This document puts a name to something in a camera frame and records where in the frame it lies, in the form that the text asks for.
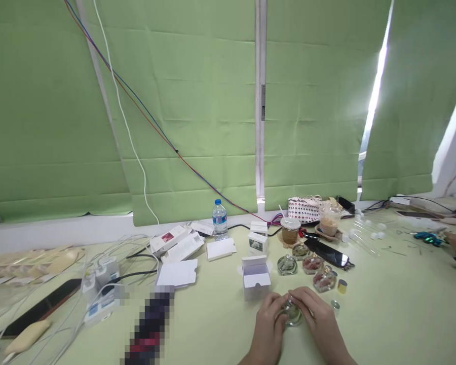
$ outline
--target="desk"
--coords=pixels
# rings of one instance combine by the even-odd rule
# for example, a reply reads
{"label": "desk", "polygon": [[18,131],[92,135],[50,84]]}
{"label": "desk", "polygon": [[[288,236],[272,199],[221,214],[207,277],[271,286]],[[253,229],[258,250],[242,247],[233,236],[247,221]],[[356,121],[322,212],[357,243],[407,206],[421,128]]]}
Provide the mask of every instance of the desk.
{"label": "desk", "polygon": [[[380,221],[397,219],[392,210],[377,212],[371,217]],[[347,232],[352,224],[352,220],[342,221],[341,228]],[[323,293],[321,297],[327,302],[339,299],[339,327],[350,354],[359,364],[456,364],[456,262],[452,258],[453,252],[448,245],[443,248],[429,246],[433,252],[422,249],[420,255],[418,249],[409,248],[410,243],[403,241],[413,238],[397,235],[396,227],[395,224],[389,226],[384,240],[368,238],[367,242],[380,249],[390,245],[392,250],[407,256],[381,250],[381,256],[374,258],[358,246],[340,243],[339,250],[348,254],[356,265],[349,272],[335,269],[338,277],[348,283],[348,291],[344,297],[336,290]],[[207,262],[203,248],[195,255],[199,260],[196,284],[176,291],[161,363],[236,364],[248,351],[260,302],[244,302],[243,280],[237,266],[247,253],[249,231],[238,227],[229,232],[235,239],[238,253]],[[109,245],[88,246],[88,255],[91,257],[107,247]],[[274,266],[287,252],[277,237],[269,239],[269,260]],[[136,262],[129,272],[146,265],[150,267],[150,263]],[[68,270],[60,281],[73,275],[73,270]],[[271,272],[272,291],[284,294],[302,285],[314,288],[312,278],[300,266],[293,276],[280,276],[275,267]],[[59,278],[56,279],[55,284],[50,284],[60,285]],[[129,299],[125,299],[108,320],[84,328],[58,364],[118,364],[152,290],[152,284],[129,288]],[[63,320],[74,301],[69,300],[52,315],[55,325]],[[83,312],[84,305],[80,303],[65,326],[75,326]],[[52,326],[44,336],[54,328]],[[46,360],[57,353],[68,337],[68,331],[54,337],[35,363],[48,363]],[[0,346],[4,349],[6,341]],[[40,345],[14,364],[28,364],[38,348]],[[284,334],[280,364],[291,362],[323,363],[305,323],[287,329]]]}

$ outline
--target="green window blind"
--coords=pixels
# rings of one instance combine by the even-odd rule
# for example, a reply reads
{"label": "green window blind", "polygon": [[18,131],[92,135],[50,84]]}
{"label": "green window blind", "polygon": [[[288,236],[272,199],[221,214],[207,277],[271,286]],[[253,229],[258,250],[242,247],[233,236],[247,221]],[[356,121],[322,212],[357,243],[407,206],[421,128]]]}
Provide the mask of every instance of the green window blind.
{"label": "green window blind", "polygon": [[362,199],[432,190],[456,104],[456,0],[396,0]]}
{"label": "green window blind", "polygon": [[0,216],[132,210],[88,47],[61,1],[0,1]]}
{"label": "green window blind", "polygon": [[390,0],[268,3],[265,208],[356,200],[358,154]]}
{"label": "green window blind", "polygon": [[[92,2],[92,37],[105,46]],[[245,0],[98,1],[114,69],[194,169],[229,199],[256,210],[254,3]],[[111,74],[102,66],[134,224],[156,223],[130,146]],[[121,92],[147,175],[147,200],[163,223],[207,218],[218,195],[177,157]],[[228,214],[242,211],[223,202]]]}

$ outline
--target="small cap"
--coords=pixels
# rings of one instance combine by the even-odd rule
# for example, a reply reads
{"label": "small cap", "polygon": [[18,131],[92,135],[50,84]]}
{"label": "small cap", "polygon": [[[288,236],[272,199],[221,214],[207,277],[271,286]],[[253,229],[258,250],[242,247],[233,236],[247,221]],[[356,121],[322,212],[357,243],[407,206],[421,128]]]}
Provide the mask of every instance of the small cap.
{"label": "small cap", "polygon": [[300,228],[300,221],[296,218],[284,217],[280,220],[282,227],[295,231]]}

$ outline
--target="smartphone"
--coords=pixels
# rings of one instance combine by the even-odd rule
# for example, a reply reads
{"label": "smartphone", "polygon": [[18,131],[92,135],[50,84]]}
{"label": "smartphone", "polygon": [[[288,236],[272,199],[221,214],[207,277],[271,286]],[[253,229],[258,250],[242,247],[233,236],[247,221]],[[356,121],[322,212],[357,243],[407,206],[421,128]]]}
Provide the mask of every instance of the smartphone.
{"label": "smartphone", "polygon": [[347,255],[325,245],[317,239],[309,238],[304,243],[309,250],[339,268],[343,268],[350,261],[350,258]]}
{"label": "smartphone", "polygon": [[403,211],[403,210],[398,210],[396,213],[401,216],[407,216],[407,217],[412,217],[412,218],[429,218],[434,221],[439,220],[438,217],[436,217],[435,215],[429,214],[429,213],[407,212],[407,211]]}
{"label": "smartphone", "polygon": [[43,298],[22,316],[13,321],[6,329],[3,338],[16,338],[31,324],[49,317],[67,301],[81,286],[81,279],[71,279]]}
{"label": "smartphone", "polygon": [[351,201],[346,200],[345,198],[339,195],[336,197],[336,200],[349,214],[355,215],[355,205]]}

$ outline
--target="water bottle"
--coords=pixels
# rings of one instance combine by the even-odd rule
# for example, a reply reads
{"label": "water bottle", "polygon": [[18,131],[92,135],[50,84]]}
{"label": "water bottle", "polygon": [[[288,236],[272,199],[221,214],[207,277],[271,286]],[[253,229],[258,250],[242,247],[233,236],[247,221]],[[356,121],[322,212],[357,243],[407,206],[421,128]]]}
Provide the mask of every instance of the water bottle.
{"label": "water bottle", "polygon": [[221,199],[214,201],[213,208],[213,225],[214,237],[216,241],[228,238],[228,221],[226,217],[226,209],[221,205]]}

